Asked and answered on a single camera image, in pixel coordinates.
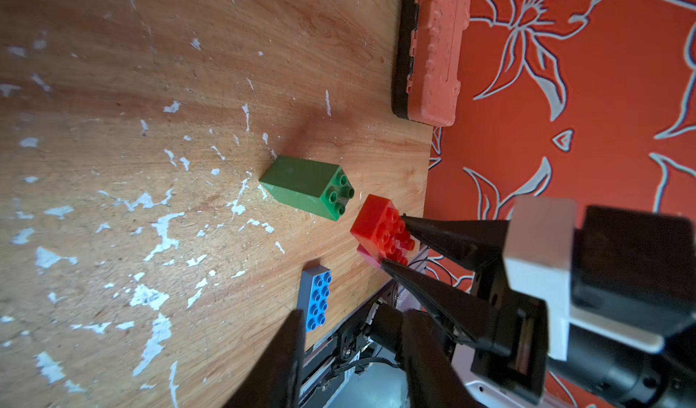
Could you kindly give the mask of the tall green lego brick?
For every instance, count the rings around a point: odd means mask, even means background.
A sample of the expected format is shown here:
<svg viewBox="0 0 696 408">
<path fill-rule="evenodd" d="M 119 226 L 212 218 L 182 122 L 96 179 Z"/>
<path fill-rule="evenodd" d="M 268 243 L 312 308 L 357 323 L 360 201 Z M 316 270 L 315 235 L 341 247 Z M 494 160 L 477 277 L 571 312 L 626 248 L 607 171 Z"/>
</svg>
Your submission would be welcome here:
<svg viewBox="0 0 696 408">
<path fill-rule="evenodd" d="M 280 155 L 259 179 L 279 202 L 331 221 L 346 212 L 355 189 L 340 165 Z"/>
</svg>

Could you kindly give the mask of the red lego brick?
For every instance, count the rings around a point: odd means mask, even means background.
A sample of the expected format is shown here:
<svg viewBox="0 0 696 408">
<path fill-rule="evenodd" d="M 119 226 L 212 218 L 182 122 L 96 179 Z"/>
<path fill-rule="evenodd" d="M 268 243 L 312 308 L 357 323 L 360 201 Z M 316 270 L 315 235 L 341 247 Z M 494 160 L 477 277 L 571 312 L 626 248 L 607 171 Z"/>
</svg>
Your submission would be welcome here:
<svg viewBox="0 0 696 408">
<path fill-rule="evenodd" d="M 350 232 L 381 264 L 387 259 L 407 266 L 416 245 L 393 202 L 373 194 L 367 196 Z"/>
</svg>

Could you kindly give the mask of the pink lego brick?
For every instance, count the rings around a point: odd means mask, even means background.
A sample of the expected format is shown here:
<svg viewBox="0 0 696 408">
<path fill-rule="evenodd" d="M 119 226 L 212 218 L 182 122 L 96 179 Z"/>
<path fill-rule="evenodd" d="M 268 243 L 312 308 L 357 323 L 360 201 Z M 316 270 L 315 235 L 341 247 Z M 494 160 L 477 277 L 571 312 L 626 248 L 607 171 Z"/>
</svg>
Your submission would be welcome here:
<svg viewBox="0 0 696 408">
<path fill-rule="evenodd" d="M 371 265 L 371 266 L 374 267 L 374 268 L 378 268 L 378 270 L 380 270 L 380 269 L 382 268 L 382 267 L 381 267 L 381 263 L 380 263 L 379 261 L 377 261 L 377 259 L 375 259 L 375 258 L 368 252 L 368 250 L 366 250 L 366 248 L 364 248 L 363 245 L 359 245 L 359 246 L 358 246 L 357 252 L 358 252 L 358 254 L 362 257 L 362 259 L 363 259 L 367 264 Z"/>
</svg>

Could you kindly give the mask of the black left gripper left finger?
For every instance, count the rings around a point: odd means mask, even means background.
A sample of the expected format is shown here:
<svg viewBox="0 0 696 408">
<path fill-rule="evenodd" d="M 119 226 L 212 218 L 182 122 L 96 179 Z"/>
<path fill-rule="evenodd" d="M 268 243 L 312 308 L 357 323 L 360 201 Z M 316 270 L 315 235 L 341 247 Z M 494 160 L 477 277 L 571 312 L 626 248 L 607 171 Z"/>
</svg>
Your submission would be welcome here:
<svg viewBox="0 0 696 408">
<path fill-rule="evenodd" d="M 306 342 L 305 312 L 293 310 L 224 407 L 298 407 Z"/>
</svg>

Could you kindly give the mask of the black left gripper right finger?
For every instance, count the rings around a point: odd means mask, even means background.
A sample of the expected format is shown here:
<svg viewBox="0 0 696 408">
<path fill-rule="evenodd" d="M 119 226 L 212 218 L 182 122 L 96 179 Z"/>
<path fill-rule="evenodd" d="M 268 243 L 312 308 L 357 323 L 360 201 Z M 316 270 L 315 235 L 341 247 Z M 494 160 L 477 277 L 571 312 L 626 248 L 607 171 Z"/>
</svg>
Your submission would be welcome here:
<svg viewBox="0 0 696 408">
<path fill-rule="evenodd" d="M 479 406 L 435 343 L 427 316 L 416 310 L 403 314 L 402 365 L 411 407 Z"/>
</svg>

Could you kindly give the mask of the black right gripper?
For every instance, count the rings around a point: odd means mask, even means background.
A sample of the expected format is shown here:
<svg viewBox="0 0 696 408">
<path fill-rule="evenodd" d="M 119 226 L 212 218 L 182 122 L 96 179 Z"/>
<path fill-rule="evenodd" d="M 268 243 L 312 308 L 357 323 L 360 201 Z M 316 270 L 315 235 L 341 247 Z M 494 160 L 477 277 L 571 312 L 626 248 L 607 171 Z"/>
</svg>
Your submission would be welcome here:
<svg viewBox="0 0 696 408">
<path fill-rule="evenodd" d="M 649 212 L 526 198 L 510 221 L 402 216 L 422 244 L 464 270 L 493 305 L 543 305 L 548 371 L 616 407 L 695 404 L 695 227 Z M 507 357 L 512 338 L 483 299 L 399 263 L 382 269 L 456 343 Z"/>
</svg>

